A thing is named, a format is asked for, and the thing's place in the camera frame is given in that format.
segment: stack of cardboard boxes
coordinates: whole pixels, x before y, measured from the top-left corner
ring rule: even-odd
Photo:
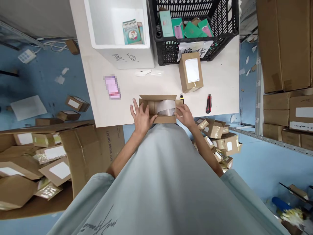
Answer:
[[[0,219],[63,211],[124,146],[122,126],[93,120],[0,132]]]
[[[242,144],[238,142],[238,135],[229,133],[229,125],[225,122],[208,118],[199,118],[196,125],[205,134],[204,138],[213,152],[216,160],[221,164],[224,172],[232,167],[231,155],[240,153]]]

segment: white paper card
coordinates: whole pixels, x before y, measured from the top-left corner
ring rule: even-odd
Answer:
[[[38,95],[13,102],[11,107],[18,121],[47,113]]]
[[[296,117],[299,118],[313,118],[313,108],[296,108]]]
[[[33,137],[31,133],[24,133],[17,135],[21,145],[31,144],[33,142]]]
[[[61,179],[64,179],[66,176],[71,174],[69,167],[65,162],[61,162],[58,165],[51,167],[49,171]]]
[[[200,81],[198,59],[185,60],[188,83]]]
[[[59,147],[46,149],[45,154],[46,154],[47,159],[53,159],[53,158],[57,158],[57,157],[66,155],[66,152],[63,148],[63,145],[61,145]]]
[[[78,108],[78,107],[79,107],[79,103],[77,103],[77,102],[75,102],[75,101],[73,101],[73,100],[69,100],[69,101],[68,101],[68,104],[69,104],[70,106],[73,106],[74,108]]]
[[[232,150],[231,141],[230,141],[230,142],[227,142],[227,150],[228,150],[228,151],[231,151],[231,150]]]
[[[10,167],[2,167],[0,168],[0,171],[5,173],[8,176],[12,176],[12,175],[21,175],[21,176],[25,176],[24,174],[10,168]]]

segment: blue floor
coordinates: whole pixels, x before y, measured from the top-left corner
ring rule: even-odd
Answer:
[[[257,43],[247,42],[240,45],[239,69],[244,68],[247,72],[256,63],[257,51],[252,52],[252,47],[255,45]],[[18,69],[21,75],[19,78],[1,75],[0,130],[35,124],[34,118],[18,122],[13,112],[5,110],[11,102],[30,96],[39,95],[48,111],[47,114],[42,115],[45,118],[53,117],[61,110],[70,109],[65,105],[67,95],[78,96],[90,102],[80,55],[72,55],[69,51],[55,53],[48,49],[40,51],[34,61],[23,64],[17,58],[20,52],[2,45],[0,45],[0,52],[0,69],[5,71]],[[64,75],[64,84],[60,85],[54,80],[66,67],[69,71]],[[256,72],[250,71],[248,76],[240,75],[240,112],[234,114],[233,124],[239,122],[254,124],[255,93]],[[93,119],[92,107],[81,114],[80,120]],[[218,115],[215,119],[230,123],[231,114]],[[134,125],[124,125],[123,130],[127,141],[134,131]],[[293,200],[289,192],[279,186],[278,182],[286,185],[293,183],[302,189],[306,189],[307,185],[313,183],[313,158],[242,134],[239,134],[239,141],[244,145],[240,154],[233,155],[233,168],[264,202],[273,196]],[[46,234],[61,214],[60,212],[40,217],[0,221],[0,231],[3,235]]]

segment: table surface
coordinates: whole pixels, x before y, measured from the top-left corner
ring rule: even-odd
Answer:
[[[154,70],[162,76],[147,74],[135,76],[134,70],[119,70],[91,46],[84,0],[70,0],[77,39],[80,47],[87,88],[97,127],[132,124],[130,114],[132,98],[139,95],[177,95],[182,93],[178,64],[159,66],[155,55]],[[205,112],[207,96],[212,96],[209,114],[231,114],[239,110],[239,35],[211,62],[201,62],[203,87],[183,94],[185,104],[194,117],[208,116]],[[110,100],[103,76],[115,74],[121,92],[120,100]]]

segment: teal product box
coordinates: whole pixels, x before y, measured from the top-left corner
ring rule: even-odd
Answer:
[[[177,39],[185,38],[182,18],[172,19],[172,26],[173,26],[174,36]]]
[[[163,7],[160,7],[159,16],[161,21],[163,37],[174,36],[170,11]]]
[[[197,26],[195,26],[193,23],[188,22],[184,29],[184,35],[187,38],[205,38],[207,35],[199,29]]]
[[[212,29],[207,19],[199,22],[198,27],[207,35],[207,37],[214,37]]]

